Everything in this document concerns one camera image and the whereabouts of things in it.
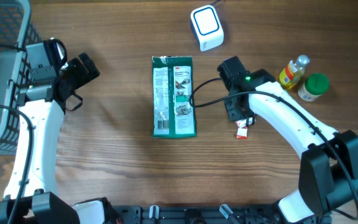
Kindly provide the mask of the small red white packet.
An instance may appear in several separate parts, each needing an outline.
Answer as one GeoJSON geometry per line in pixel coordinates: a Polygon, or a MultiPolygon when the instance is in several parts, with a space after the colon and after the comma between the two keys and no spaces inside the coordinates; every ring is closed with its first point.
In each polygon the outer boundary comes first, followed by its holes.
{"type": "Polygon", "coordinates": [[[249,128],[250,126],[253,126],[255,124],[255,118],[249,117],[246,119],[240,119],[235,121],[238,128],[249,128]]]}

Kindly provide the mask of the yellow liquid soap bottle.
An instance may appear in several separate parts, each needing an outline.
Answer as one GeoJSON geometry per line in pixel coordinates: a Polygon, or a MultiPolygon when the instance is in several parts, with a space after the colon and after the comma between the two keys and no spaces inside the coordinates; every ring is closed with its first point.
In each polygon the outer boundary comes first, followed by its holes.
{"type": "Polygon", "coordinates": [[[306,55],[300,55],[296,60],[289,61],[288,65],[280,72],[278,80],[285,90],[292,89],[305,74],[305,68],[310,59],[306,55]]]}

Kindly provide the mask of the green 3M gloves package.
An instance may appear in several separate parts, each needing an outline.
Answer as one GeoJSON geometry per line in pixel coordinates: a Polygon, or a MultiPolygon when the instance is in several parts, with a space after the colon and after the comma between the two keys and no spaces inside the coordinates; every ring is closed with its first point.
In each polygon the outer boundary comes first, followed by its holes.
{"type": "Polygon", "coordinates": [[[193,92],[191,56],[153,56],[152,82],[154,138],[196,136],[196,121],[190,96],[193,92]]]}

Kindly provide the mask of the green round can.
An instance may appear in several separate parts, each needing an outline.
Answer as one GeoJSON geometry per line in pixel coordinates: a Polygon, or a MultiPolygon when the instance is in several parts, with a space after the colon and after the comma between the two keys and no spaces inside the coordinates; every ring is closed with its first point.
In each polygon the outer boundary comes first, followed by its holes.
{"type": "Polygon", "coordinates": [[[314,101],[329,89],[328,78],[322,73],[311,74],[298,89],[298,96],[305,101],[314,101]]]}

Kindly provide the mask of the red snack stick packet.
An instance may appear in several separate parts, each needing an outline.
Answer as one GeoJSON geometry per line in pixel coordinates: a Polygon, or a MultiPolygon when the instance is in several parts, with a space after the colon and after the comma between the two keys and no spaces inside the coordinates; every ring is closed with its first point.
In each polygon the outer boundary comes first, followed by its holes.
{"type": "Polygon", "coordinates": [[[247,133],[248,129],[246,127],[244,128],[238,128],[236,133],[237,139],[247,139],[247,133]]]}

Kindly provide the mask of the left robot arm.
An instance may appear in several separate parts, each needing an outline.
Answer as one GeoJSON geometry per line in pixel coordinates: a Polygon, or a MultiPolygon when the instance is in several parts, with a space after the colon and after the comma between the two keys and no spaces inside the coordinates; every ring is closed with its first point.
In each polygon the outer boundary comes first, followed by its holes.
{"type": "Polygon", "coordinates": [[[25,83],[16,84],[19,140],[14,170],[0,201],[0,223],[121,223],[105,197],[71,206],[57,196],[58,135],[67,111],[66,100],[99,76],[86,53],[71,60],[59,39],[25,47],[31,68],[25,83]]]}

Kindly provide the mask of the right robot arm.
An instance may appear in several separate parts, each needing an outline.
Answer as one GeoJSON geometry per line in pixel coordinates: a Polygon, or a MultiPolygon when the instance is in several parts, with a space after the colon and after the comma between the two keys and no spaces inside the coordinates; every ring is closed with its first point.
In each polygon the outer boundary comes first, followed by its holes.
{"type": "Polygon", "coordinates": [[[224,100],[231,121],[253,124],[259,115],[298,154],[297,189],[275,204],[276,223],[300,223],[358,201],[358,135],[338,132],[302,108],[269,74],[250,72],[238,57],[223,61],[217,72],[229,92],[224,100]]]}

